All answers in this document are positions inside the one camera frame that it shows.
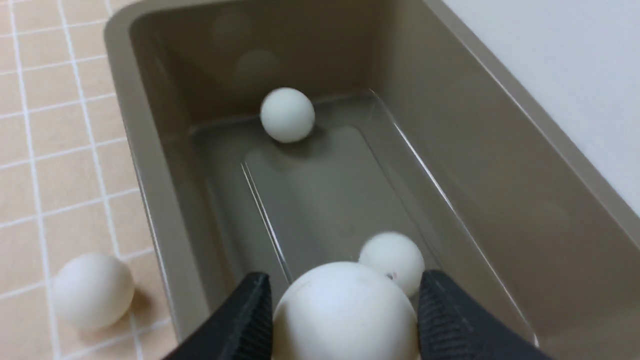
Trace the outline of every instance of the gray plastic container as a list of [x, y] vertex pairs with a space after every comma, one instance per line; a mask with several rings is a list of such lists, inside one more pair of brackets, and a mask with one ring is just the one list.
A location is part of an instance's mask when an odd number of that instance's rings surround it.
[[[550, 355], [640, 356], [640, 220], [441, 0], [147, 0], [105, 38], [180, 339], [394, 230]], [[257, 118], [281, 86], [299, 144]]]

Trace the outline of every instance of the white ball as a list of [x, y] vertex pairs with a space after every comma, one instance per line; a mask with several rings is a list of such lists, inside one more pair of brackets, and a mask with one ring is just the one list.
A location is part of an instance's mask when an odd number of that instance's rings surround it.
[[358, 263], [319, 266], [284, 293], [274, 360], [415, 360], [415, 311], [394, 283]]
[[98, 252], [69, 261], [52, 287], [58, 317], [88, 331], [118, 321], [131, 305], [133, 293], [133, 276], [127, 265]]
[[408, 297], [420, 288], [424, 258], [405, 235], [388, 232], [373, 236], [362, 247], [358, 262], [392, 279]]
[[270, 137], [282, 143], [297, 142], [309, 135], [316, 113], [305, 94], [292, 88], [279, 88], [264, 98], [260, 120]]

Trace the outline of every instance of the ball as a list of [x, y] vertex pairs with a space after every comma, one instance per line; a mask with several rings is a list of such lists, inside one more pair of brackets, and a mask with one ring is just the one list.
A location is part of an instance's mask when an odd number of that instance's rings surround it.
[[415, 311], [389, 279], [358, 263], [302, 275], [273, 317], [273, 360], [415, 360]]
[[273, 90], [264, 98], [260, 108], [264, 130], [282, 143], [297, 142], [307, 137], [315, 120], [311, 100], [292, 88]]
[[373, 236], [362, 247], [358, 262], [392, 279], [408, 297], [420, 288], [424, 258], [405, 235], [387, 232]]
[[56, 315], [81, 330], [113, 325], [128, 310], [134, 293], [131, 271], [122, 261], [98, 252], [69, 261], [52, 284]]

